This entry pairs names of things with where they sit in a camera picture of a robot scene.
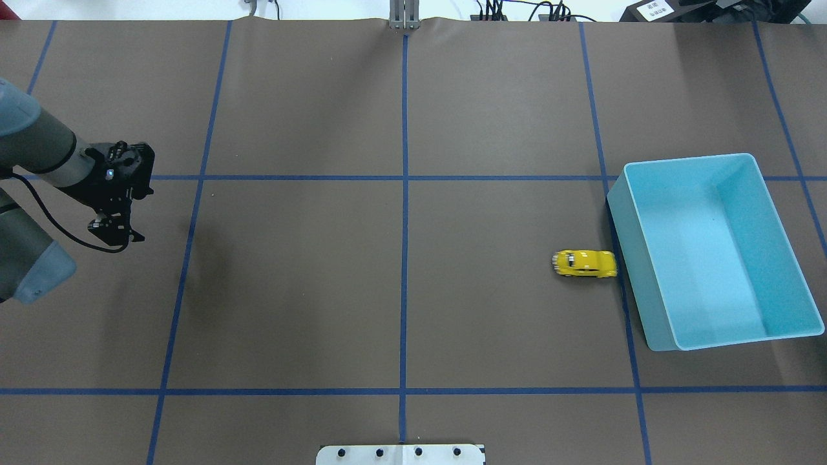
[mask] red object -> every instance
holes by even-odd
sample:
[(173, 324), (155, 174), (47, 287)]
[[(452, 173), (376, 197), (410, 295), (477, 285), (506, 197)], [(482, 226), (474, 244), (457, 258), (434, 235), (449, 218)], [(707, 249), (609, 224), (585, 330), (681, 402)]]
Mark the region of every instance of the red object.
[(0, 0), (0, 19), (20, 19), (20, 17), (14, 14), (3, 0)]

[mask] yellow toy car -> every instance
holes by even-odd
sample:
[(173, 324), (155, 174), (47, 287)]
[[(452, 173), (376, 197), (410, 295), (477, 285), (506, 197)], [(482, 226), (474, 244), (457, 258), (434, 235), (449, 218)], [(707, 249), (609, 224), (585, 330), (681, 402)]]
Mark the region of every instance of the yellow toy car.
[(618, 275), (614, 253), (594, 250), (561, 250), (552, 258), (554, 271), (563, 276), (597, 276), (610, 278)]

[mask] barcode label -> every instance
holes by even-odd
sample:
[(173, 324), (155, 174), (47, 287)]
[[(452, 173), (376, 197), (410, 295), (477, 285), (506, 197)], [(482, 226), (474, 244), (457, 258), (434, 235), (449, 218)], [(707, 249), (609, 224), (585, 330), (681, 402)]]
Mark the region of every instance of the barcode label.
[(654, 21), (659, 17), (664, 17), (669, 13), (675, 12), (675, 10), (669, 6), (669, 3), (667, 3), (667, 0), (656, 0), (655, 2), (641, 5), (638, 7), (638, 11), (646, 18), (646, 21)]

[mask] white floor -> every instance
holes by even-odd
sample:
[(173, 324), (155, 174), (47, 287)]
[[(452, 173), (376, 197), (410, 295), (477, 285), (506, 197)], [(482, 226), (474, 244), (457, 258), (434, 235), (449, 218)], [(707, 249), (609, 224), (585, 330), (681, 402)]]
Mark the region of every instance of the white floor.
[[(235, 19), (247, 15), (250, 4), (245, 0), (5, 0), (23, 19), (61, 20), (174, 20), (174, 19)], [(256, 16), (276, 18), (274, 3), (257, 0)], [(633, 0), (566, 0), (575, 14), (597, 21), (620, 19)], [(279, 0), (282, 19), (361, 19), (388, 17), (388, 0)], [(448, 17), (468, 19), (480, 8), (476, 0), (420, 0), (421, 18)], [(509, 2), (504, 13), (512, 21), (525, 21), (533, 6)], [(812, 22), (827, 23), (827, 0), (813, 0), (804, 10)]]

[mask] light blue container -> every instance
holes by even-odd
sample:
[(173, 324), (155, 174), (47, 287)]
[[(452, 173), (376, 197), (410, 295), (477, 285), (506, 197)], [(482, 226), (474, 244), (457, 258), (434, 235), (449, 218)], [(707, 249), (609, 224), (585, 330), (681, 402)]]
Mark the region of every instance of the light blue container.
[(753, 156), (629, 163), (608, 199), (652, 350), (824, 332)]

